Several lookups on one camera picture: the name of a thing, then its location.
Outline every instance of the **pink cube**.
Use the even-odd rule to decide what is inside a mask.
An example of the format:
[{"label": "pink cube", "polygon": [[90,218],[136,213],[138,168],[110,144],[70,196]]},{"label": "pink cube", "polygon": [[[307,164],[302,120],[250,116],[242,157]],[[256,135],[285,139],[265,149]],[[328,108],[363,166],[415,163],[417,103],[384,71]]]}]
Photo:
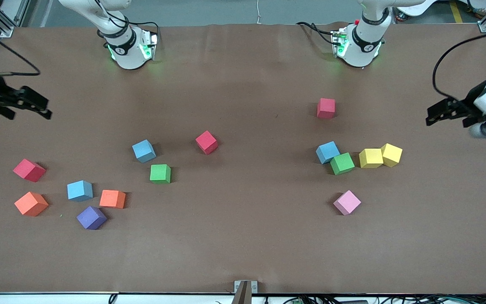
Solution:
[{"label": "pink cube", "polygon": [[46,173],[46,170],[37,163],[24,159],[14,168],[14,173],[22,179],[37,182]]},{"label": "pink cube", "polygon": [[327,98],[320,99],[316,116],[320,119],[332,119],[335,116],[335,100]]},{"label": "pink cube", "polygon": [[204,151],[206,155],[209,155],[213,152],[216,148],[218,148],[218,143],[216,139],[211,135],[209,131],[205,131],[202,135],[196,138],[196,142],[200,149]]},{"label": "pink cube", "polygon": [[336,202],[333,203],[335,207],[337,207],[340,212],[342,212],[343,215],[348,215],[357,208],[361,204],[361,201],[359,198],[356,198],[356,196],[351,192],[348,191],[341,195],[341,197],[336,200]]}]

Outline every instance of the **gray floor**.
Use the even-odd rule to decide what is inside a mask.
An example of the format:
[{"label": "gray floor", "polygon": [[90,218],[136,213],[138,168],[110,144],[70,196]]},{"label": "gray floor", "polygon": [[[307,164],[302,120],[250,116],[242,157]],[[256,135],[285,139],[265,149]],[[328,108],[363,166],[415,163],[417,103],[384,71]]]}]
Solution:
[{"label": "gray floor", "polygon": [[[133,22],[155,21],[161,27],[256,23],[256,0],[133,0],[123,13]],[[478,19],[457,2],[463,22]],[[262,24],[295,24],[299,21],[328,24],[361,17],[355,0],[260,0]],[[92,27],[92,23],[62,6],[58,0],[38,0],[29,14],[29,27]],[[454,23],[449,1],[433,4],[423,15],[404,23]]]}]

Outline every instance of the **light blue cube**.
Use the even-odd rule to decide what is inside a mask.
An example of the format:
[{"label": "light blue cube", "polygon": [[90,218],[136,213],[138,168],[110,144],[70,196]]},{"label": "light blue cube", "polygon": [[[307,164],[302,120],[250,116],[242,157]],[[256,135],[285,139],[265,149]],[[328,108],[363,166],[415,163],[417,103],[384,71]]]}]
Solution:
[{"label": "light blue cube", "polygon": [[334,141],[328,142],[327,144],[322,144],[316,150],[320,163],[325,164],[330,162],[335,156],[340,155],[339,149]]},{"label": "light blue cube", "polygon": [[132,146],[132,149],[136,158],[142,163],[148,162],[156,157],[155,151],[148,140],[138,142]]},{"label": "light blue cube", "polygon": [[67,185],[68,199],[83,202],[92,198],[92,185],[86,181],[79,181]]}]

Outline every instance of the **light purple cube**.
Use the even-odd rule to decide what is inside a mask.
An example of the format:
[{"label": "light purple cube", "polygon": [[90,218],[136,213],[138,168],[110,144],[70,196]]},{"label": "light purple cube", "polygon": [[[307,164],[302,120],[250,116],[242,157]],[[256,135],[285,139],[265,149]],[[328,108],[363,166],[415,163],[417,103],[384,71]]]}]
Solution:
[{"label": "light purple cube", "polygon": [[361,201],[351,191],[344,193],[333,203],[344,215],[352,213],[359,204],[361,204]]},{"label": "light purple cube", "polygon": [[95,206],[88,206],[77,216],[77,220],[85,229],[96,230],[107,218],[100,209]]}]

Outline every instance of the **yellow cube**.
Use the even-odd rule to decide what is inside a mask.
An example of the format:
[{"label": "yellow cube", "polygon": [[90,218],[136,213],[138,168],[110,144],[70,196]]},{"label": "yellow cube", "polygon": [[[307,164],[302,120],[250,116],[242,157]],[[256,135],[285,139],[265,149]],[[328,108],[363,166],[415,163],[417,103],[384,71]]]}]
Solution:
[{"label": "yellow cube", "polygon": [[385,144],[382,147],[383,164],[394,167],[401,161],[402,149],[392,144]]},{"label": "yellow cube", "polygon": [[365,149],[359,153],[361,168],[378,168],[383,164],[382,150]]}]

